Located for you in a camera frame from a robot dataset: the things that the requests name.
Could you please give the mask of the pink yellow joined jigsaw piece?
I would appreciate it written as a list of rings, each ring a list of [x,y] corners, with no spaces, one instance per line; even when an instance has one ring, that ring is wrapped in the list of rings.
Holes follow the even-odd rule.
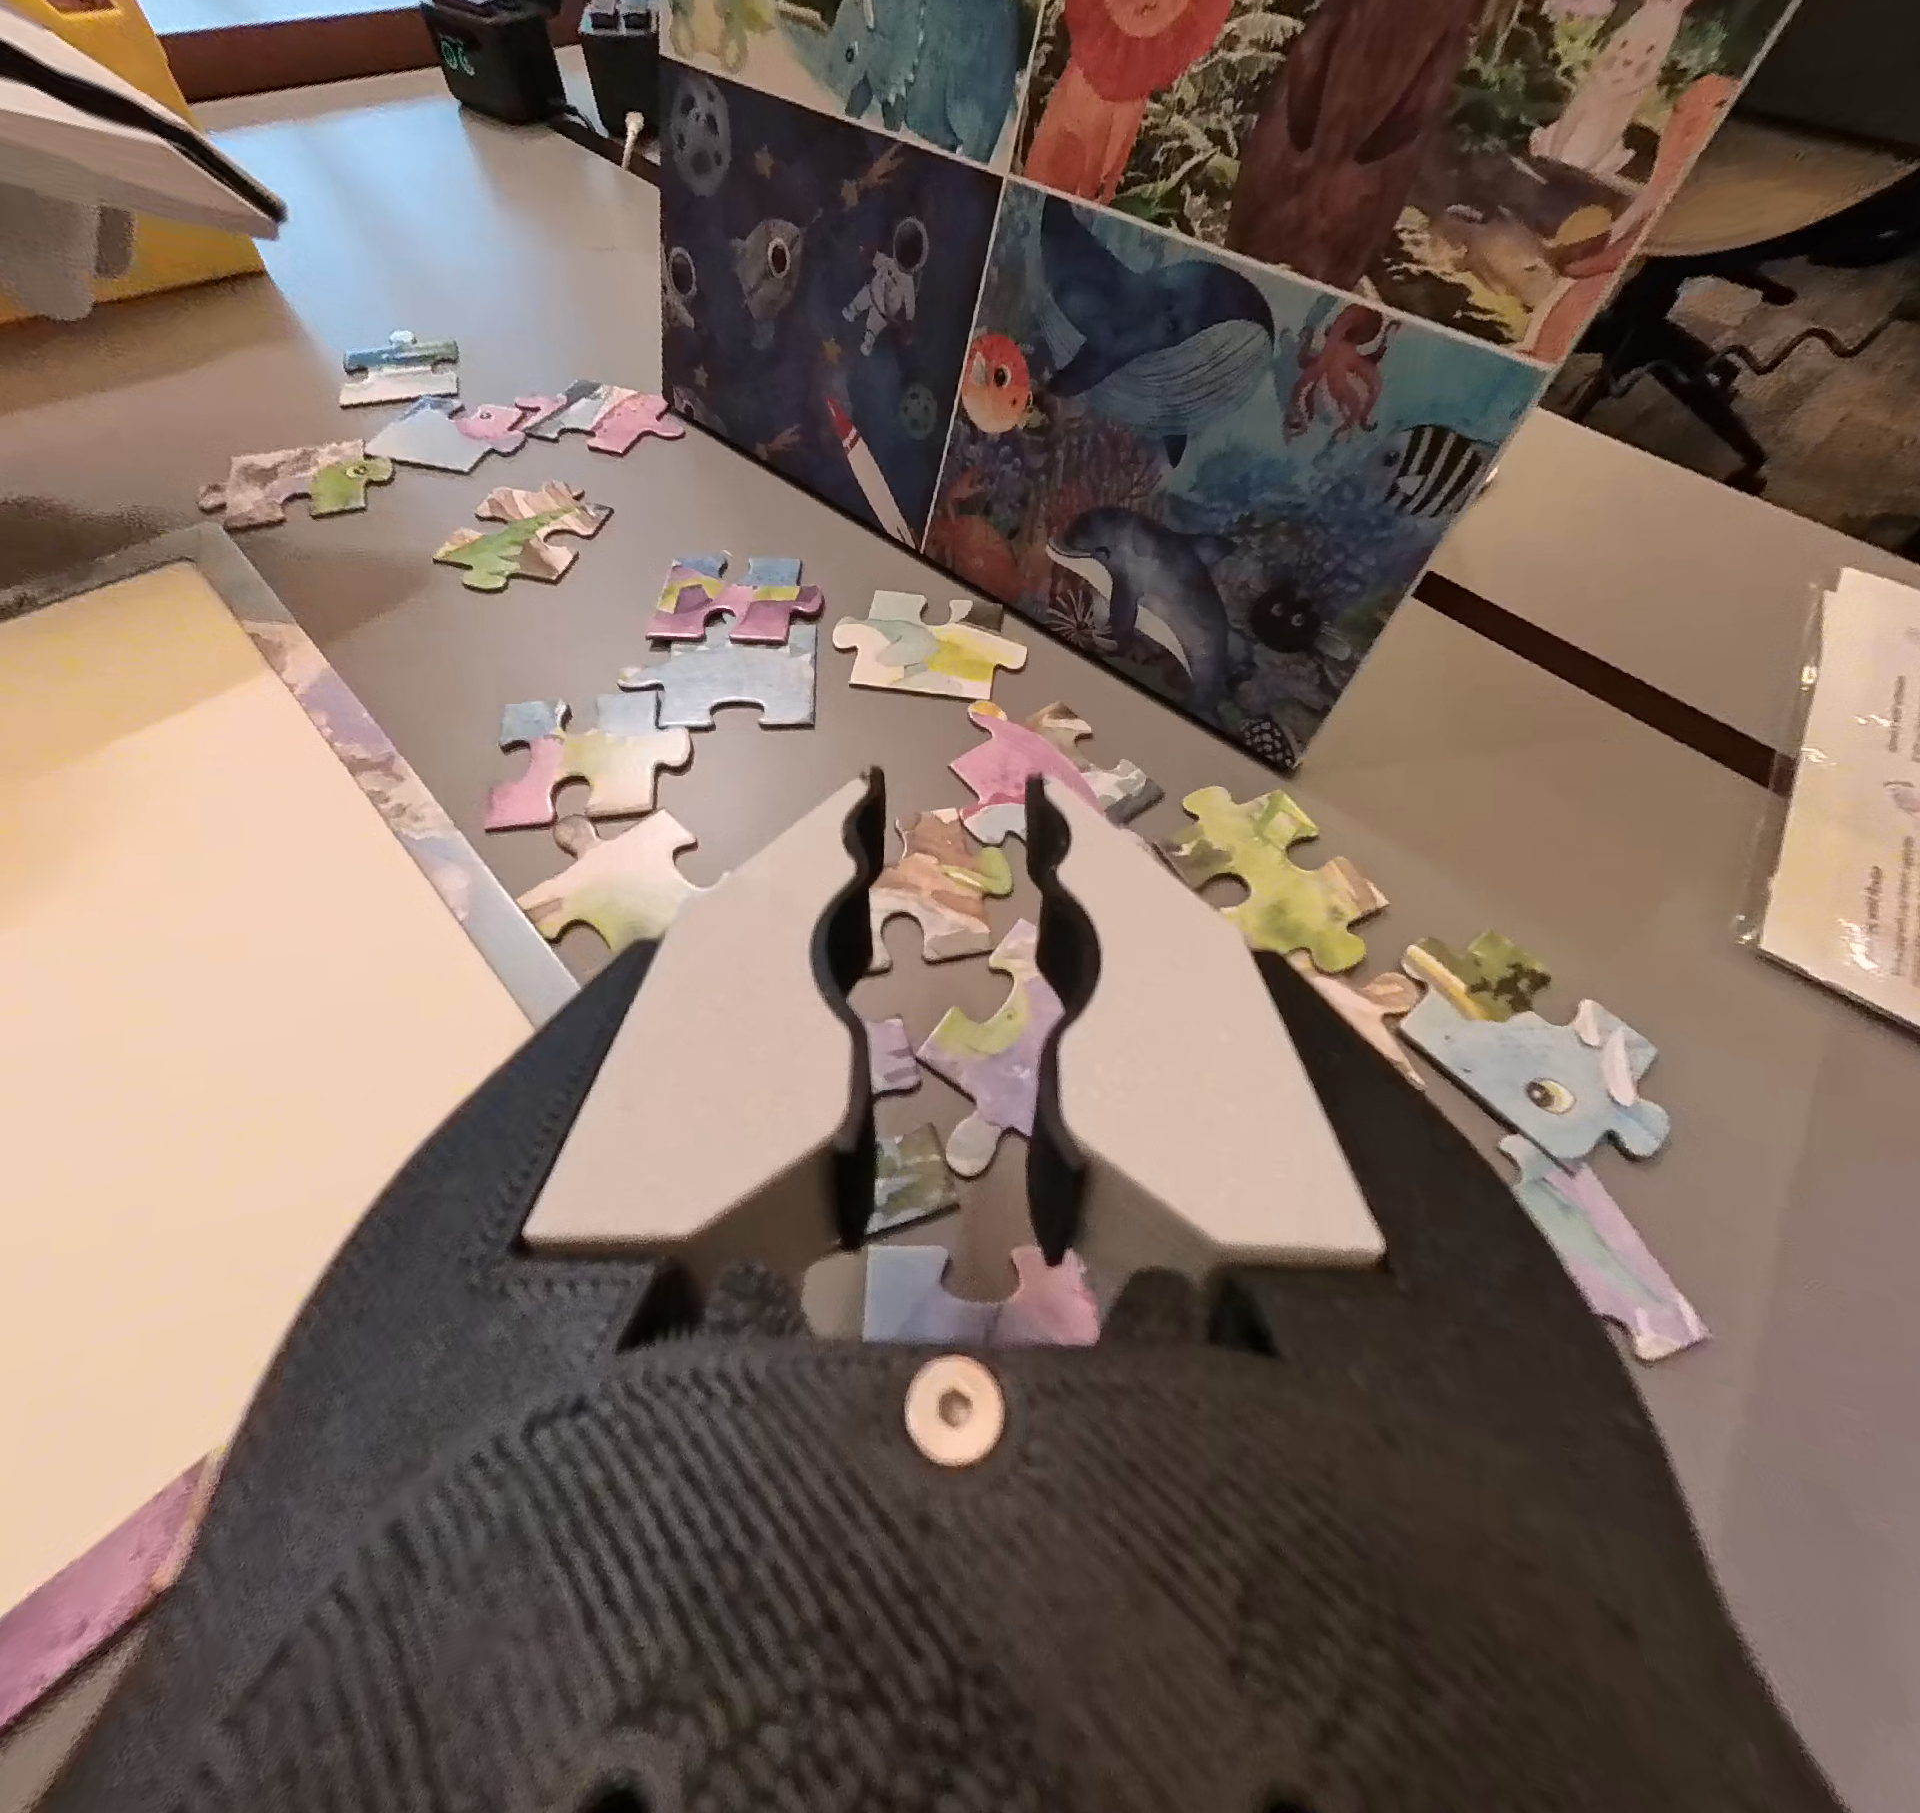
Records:
[[[803,583],[797,558],[756,556],[735,579],[727,554],[683,556],[667,569],[646,625],[656,645],[700,643],[719,621],[723,639],[756,648],[781,648],[795,621],[816,621],[826,610],[820,587]]]

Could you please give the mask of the puzzle tray with painted border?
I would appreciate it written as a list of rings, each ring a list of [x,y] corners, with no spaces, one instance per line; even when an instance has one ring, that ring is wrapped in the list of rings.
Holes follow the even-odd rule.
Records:
[[[4,1735],[165,1595],[352,1226],[573,992],[223,530],[4,590]]]

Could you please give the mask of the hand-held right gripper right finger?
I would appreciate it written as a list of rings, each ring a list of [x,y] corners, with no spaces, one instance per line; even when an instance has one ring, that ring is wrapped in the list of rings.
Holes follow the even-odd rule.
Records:
[[[1242,936],[1052,776],[1023,795],[1042,1045],[1027,1213],[1050,1265],[1356,1269],[1383,1232]]]

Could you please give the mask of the black office chair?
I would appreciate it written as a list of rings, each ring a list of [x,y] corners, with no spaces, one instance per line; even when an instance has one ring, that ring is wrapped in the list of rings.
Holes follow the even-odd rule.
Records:
[[[1762,500],[1854,422],[1907,438],[1916,376],[1914,152],[1731,121],[1655,241],[1580,335],[1559,411],[1626,438],[1680,432],[1708,474]]]

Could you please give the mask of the black device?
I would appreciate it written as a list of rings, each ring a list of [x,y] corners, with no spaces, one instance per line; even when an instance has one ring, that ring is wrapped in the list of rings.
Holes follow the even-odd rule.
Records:
[[[644,132],[660,105],[661,0],[588,0],[580,38],[602,132],[569,103],[553,30],[565,0],[424,0],[420,16],[447,86],[464,109],[507,127],[542,127],[602,155]]]

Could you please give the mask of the green dinosaur head jigsaw piece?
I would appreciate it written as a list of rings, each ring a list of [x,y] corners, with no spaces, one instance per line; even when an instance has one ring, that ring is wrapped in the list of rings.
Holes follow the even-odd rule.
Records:
[[[279,453],[232,457],[226,476],[209,482],[197,509],[230,534],[281,529],[286,507],[306,501],[312,517],[358,513],[368,494],[397,480],[397,465],[371,455],[364,442],[335,442]]]

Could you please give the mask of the yellow plastic bin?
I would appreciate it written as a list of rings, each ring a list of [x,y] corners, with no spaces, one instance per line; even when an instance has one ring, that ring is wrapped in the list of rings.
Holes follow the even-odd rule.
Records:
[[[4,0],[4,7],[14,7],[37,24],[50,28],[62,41],[95,59],[143,96],[192,121],[192,132],[205,138],[190,115],[180,84],[161,49],[157,30],[137,0],[112,0],[112,11],[85,16],[64,16],[39,0]],[[4,82],[2,94],[33,92]],[[95,306],[166,291],[188,291],[197,285],[257,275],[263,270],[257,242],[265,241],[166,217],[132,217],[136,217],[132,270],[118,281],[101,281]],[[23,318],[4,304],[4,322]]]

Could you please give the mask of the pile of jigsaw pieces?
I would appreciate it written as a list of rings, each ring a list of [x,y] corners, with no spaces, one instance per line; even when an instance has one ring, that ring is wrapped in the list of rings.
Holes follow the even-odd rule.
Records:
[[[371,455],[400,467],[470,472],[482,453],[513,455],[561,401],[522,401],[480,409],[468,418],[457,401],[416,399],[414,407],[368,442]],[[571,730],[565,701],[507,704],[499,749],[518,755],[516,772],[489,791],[482,824],[489,834],[544,832],[567,851],[569,867],[518,898],[518,911],[549,944],[573,929],[590,929],[617,954],[663,936],[696,888],[679,857],[694,834],[660,805],[660,774],[683,770],[692,735],[712,731],[716,714],[754,710],[764,730],[808,730],[818,708],[820,619],[795,621],[781,648],[733,645],[714,621],[700,643],[650,643],[642,668],[621,691],[598,699],[596,722]],[[994,1164],[1004,1135],[1029,1141],[1042,1045],[1062,1018],[1062,1004],[1040,981],[1037,927],[1021,919],[996,942],[986,905],[1011,894],[1004,844],[1025,842],[1023,795],[1033,776],[1052,776],[1091,801],[1114,826],[1131,824],[1162,791],[1131,762],[1112,770],[1087,760],[1081,741],[1091,724],[1054,702],[1023,722],[994,701],[996,673],[1017,672],[1025,646],[1000,633],[1002,608],[950,602],[948,621],[926,616],[921,594],[874,590],[872,610],[841,617],[834,648],[853,656],[851,685],[870,693],[959,701],[979,739],[952,764],[969,788],[965,809],[923,811],[897,820],[899,857],[882,863],[870,886],[874,958],[870,973],[892,967],[886,927],[911,917],[924,963],[986,956],[1006,979],[1006,996],[988,1019],[948,1010],[924,1039],[899,1018],[868,1023],[876,1099],[919,1089],[924,1074],[959,1091],[971,1110],[944,1139],[957,1182]],[[298,689],[319,689],[315,710],[327,726],[341,718],[341,741],[370,770],[371,795],[391,801],[397,822],[429,853],[429,871],[447,878],[449,898],[470,905],[478,896],[453,851],[451,828],[416,793],[418,782],[362,724],[362,712],[321,673],[319,656],[294,648],[292,627],[261,629],[288,662],[315,668]],[[1508,1128],[1503,1176],[1539,1228],[1592,1313],[1619,1327],[1644,1365],[1702,1346],[1711,1336],[1692,1304],[1646,1249],[1626,1215],[1605,1191],[1588,1157],[1603,1137],[1624,1155],[1646,1157],[1669,1134],[1665,1110],[1644,1103],[1638,1081],[1655,1058],[1644,1035],[1624,1027],[1595,1002],[1580,1002],[1555,1027],[1532,1008],[1549,985],[1543,963],[1499,934],[1477,936],[1464,958],[1437,942],[1417,942],[1404,965],[1358,983],[1365,942],[1356,927],[1387,911],[1387,896],[1350,861],[1300,867],[1294,853],[1317,828],[1286,793],[1236,801],[1226,789],[1185,795],[1187,830],[1153,851],[1166,873],[1189,890],[1222,876],[1242,886],[1242,900],[1216,913],[1236,927],[1249,952],[1284,960],[1414,1087],[1423,1087],[1406,1045],[1445,1070],[1462,1089],[1489,1097]],[[1079,1255],[1066,1257],[1066,1278],[1050,1278],[1040,1251],[1015,1249],[1021,1275],[1015,1306],[967,1307],[944,1292],[932,1253],[872,1255],[866,1335],[870,1340],[934,1338],[953,1329],[982,1329],[998,1315],[1008,1338],[1085,1342],[1095,1335],[1091,1282]]]

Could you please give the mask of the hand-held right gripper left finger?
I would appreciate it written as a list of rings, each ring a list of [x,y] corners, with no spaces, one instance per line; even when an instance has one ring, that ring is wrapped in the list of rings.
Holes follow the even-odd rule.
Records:
[[[526,1219],[530,1251],[818,1263],[876,1188],[868,1031],[886,778],[863,770],[687,905],[648,954]]]

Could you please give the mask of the illustrated puzzle box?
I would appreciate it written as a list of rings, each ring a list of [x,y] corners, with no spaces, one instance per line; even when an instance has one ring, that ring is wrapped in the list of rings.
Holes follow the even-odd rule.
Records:
[[[1290,770],[1802,0],[661,0],[690,426]]]

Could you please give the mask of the printed paper sheet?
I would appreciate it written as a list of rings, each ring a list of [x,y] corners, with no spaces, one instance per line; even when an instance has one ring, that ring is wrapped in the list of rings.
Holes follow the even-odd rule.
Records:
[[[1764,961],[1918,1033],[1918,590],[1824,587],[1798,735],[1740,938]]]

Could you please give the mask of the green beige jigsaw piece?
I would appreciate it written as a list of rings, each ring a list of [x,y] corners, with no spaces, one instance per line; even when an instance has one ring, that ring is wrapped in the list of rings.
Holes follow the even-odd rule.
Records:
[[[553,585],[576,559],[563,542],[596,538],[611,517],[609,505],[590,501],[569,482],[497,486],[476,505],[476,525],[445,538],[433,565],[457,571],[460,585],[478,594],[501,594],[518,579]]]

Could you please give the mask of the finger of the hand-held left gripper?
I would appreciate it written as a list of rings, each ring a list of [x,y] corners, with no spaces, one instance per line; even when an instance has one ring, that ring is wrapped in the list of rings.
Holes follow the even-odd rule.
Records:
[[[192,132],[194,123],[14,7],[2,9],[2,80],[124,130]]]
[[[122,127],[45,94],[2,96],[2,184],[62,204],[275,241],[284,202],[201,134]]]

